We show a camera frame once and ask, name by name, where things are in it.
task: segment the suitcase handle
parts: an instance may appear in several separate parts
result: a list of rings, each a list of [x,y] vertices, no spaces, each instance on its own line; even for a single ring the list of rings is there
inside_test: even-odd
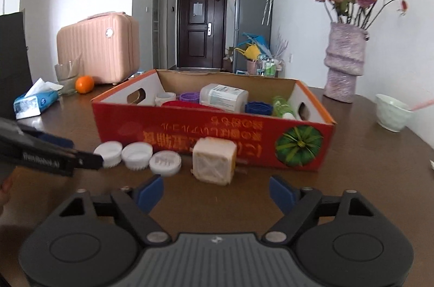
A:
[[[107,15],[126,15],[126,14],[125,14],[125,12],[101,12],[99,14],[91,15],[91,16],[87,17],[86,19],[81,20],[80,22],[86,21],[86,20],[92,20],[92,19],[99,18],[99,17],[106,17]]]

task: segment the pink straw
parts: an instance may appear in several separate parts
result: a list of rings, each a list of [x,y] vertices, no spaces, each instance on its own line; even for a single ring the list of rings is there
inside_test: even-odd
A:
[[[417,110],[420,110],[420,109],[422,109],[422,108],[426,108],[426,107],[429,107],[429,106],[432,106],[432,105],[434,105],[434,99],[432,99],[432,100],[430,100],[430,101],[426,101],[426,102],[424,102],[424,103],[420,103],[420,104],[414,106],[414,107],[411,109],[411,111],[414,112],[414,111],[417,111]]]

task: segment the beige sponge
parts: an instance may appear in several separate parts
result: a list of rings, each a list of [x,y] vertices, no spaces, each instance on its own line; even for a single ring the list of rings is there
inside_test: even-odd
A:
[[[192,174],[200,181],[227,185],[235,170],[237,145],[218,138],[202,138],[193,148]]]

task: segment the red cardboard box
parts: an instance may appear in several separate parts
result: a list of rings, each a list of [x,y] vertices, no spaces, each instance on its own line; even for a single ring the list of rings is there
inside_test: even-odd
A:
[[[274,96],[283,96],[297,120],[155,107],[158,93],[199,92],[211,83],[247,90],[249,101],[273,103]],[[299,80],[221,72],[151,70],[94,98],[92,107],[102,142],[147,142],[155,151],[188,153],[199,138],[225,138],[237,144],[237,162],[304,171],[319,169],[336,124]]]

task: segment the white plastic bottle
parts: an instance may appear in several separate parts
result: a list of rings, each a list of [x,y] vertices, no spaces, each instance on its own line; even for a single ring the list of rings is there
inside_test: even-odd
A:
[[[200,91],[200,104],[213,106],[227,112],[244,113],[249,92],[240,88],[209,84]]]

